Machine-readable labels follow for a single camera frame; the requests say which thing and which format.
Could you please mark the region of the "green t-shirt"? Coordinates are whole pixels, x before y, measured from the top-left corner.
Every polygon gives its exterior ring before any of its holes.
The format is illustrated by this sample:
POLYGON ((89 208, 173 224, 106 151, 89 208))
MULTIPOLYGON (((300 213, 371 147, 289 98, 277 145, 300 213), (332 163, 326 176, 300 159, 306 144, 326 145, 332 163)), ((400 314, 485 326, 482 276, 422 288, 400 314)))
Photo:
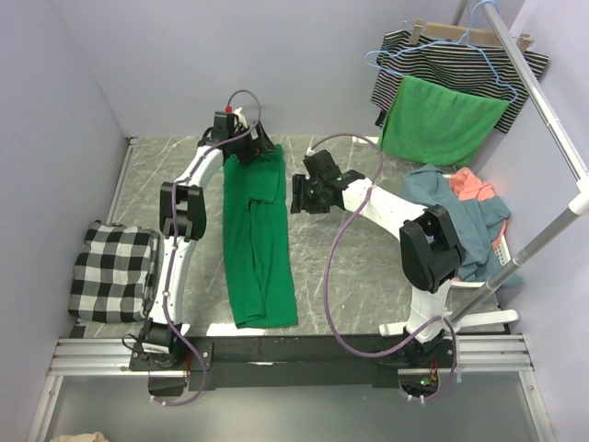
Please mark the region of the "green t-shirt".
POLYGON ((251 164, 224 164, 223 254, 235 325, 282 328, 298 323, 286 210, 283 147, 251 164))

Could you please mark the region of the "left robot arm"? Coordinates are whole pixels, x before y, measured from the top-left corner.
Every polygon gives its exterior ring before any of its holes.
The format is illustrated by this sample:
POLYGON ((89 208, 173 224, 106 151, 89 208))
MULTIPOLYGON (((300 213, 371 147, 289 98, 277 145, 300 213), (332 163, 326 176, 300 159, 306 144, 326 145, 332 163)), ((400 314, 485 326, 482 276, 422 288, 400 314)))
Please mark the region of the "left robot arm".
POLYGON ((162 369, 178 367, 184 357, 184 348, 178 342, 183 295, 192 254, 207 227, 205 188, 228 159, 247 165, 275 150, 258 119, 248 122, 242 109, 226 106, 214 114, 213 126, 203 134, 185 171, 161 185, 159 229, 164 236, 164 256, 139 346, 162 369))

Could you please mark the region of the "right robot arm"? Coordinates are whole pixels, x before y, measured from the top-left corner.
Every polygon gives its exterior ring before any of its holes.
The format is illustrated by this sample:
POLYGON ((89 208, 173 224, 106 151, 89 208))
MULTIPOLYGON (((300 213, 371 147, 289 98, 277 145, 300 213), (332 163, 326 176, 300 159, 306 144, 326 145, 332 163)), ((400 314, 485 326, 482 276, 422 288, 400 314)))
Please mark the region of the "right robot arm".
POLYGON ((359 216, 375 223, 398 241, 402 271, 412 288, 410 316, 401 327, 400 343, 375 353, 363 352, 344 340, 328 315, 334 338, 352 355, 376 359, 404 349, 409 364, 427 366, 444 336, 457 342, 445 301, 465 251, 450 214, 441 205, 408 202, 356 170, 341 171, 327 150, 308 151, 304 165, 306 173, 293 176, 292 213, 324 214, 333 207, 350 212, 337 239, 359 216))

